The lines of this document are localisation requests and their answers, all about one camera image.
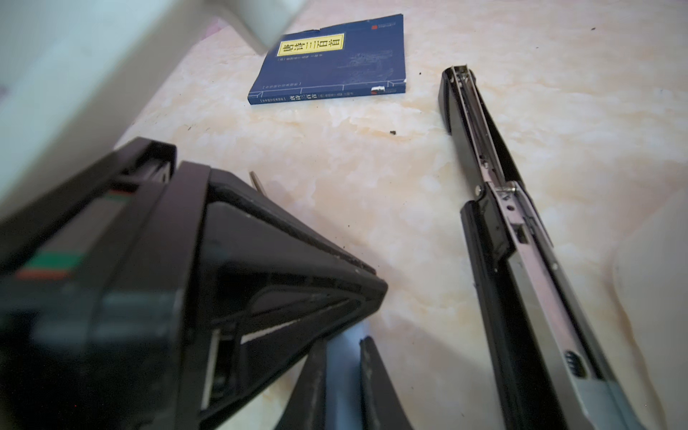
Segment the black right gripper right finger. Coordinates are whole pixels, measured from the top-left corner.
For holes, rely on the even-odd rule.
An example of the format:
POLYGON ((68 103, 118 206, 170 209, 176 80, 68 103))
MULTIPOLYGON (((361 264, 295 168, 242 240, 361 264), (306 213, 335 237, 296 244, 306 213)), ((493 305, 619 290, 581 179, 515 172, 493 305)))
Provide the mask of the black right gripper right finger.
POLYGON ((412 430, 374 339, 367 336, 359 345, 363 428, 412 430))

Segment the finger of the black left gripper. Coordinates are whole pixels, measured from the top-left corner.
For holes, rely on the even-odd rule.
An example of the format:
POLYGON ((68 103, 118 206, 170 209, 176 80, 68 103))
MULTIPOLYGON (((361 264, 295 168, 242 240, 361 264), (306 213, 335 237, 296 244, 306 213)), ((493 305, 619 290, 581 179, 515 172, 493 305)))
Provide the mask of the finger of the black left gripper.
POLYGON ((239 177, 215 169, 200 253, 202 316, 220 332, 210 400, 215 429, 304 358, 375 313, 387 283, 239 177))

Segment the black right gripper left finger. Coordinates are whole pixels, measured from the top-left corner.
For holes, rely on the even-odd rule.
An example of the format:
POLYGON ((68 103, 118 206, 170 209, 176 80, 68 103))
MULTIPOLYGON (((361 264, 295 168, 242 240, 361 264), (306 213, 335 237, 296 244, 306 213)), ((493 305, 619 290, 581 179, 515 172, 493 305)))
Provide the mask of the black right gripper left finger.
POLYGON ((317 340, 307 354, 306 362, 275 430, 325 428, 326 374, 326 342, 317 340))

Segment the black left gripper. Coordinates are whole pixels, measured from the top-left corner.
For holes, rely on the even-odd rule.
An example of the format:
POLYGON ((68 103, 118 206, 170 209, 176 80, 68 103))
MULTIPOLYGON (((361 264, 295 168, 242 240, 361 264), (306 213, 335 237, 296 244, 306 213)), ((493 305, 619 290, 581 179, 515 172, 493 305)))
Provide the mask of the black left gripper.
POLYGON ((172 429, 211 169, 138 138, 1 226, 1 426, 172 429))

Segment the light blue mini stapler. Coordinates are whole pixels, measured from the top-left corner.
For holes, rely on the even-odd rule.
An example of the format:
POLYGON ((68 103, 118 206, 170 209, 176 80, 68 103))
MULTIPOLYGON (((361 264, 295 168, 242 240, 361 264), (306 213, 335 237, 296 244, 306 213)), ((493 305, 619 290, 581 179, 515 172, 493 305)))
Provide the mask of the light blue mini stapler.
POLYGON ((327 343, 325 428, 361 430, 360 342, 369 335, 366 322, 327 343))

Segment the black long stapler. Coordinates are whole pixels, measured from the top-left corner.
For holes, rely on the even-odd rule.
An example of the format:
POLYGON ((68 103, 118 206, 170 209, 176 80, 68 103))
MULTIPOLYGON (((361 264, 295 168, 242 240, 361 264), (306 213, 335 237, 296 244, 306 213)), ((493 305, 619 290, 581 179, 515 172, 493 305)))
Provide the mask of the black long stapler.
POLYGON ((508 429, 639 429, 467 66, 438 93, 472 197, 462 227, 508 429))

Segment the grey white mini stapler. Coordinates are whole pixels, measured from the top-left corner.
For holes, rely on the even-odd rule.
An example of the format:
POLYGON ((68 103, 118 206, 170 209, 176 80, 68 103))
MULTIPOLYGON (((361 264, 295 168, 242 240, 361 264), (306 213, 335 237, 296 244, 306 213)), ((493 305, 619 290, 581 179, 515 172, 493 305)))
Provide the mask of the grey white mini stapler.
POLYGON ((266 190, 262 184, 262 181, 259 179, 257 173, 255 171, 250 171, 249 177, 256 191, 262 196, 267 196, 266 190))

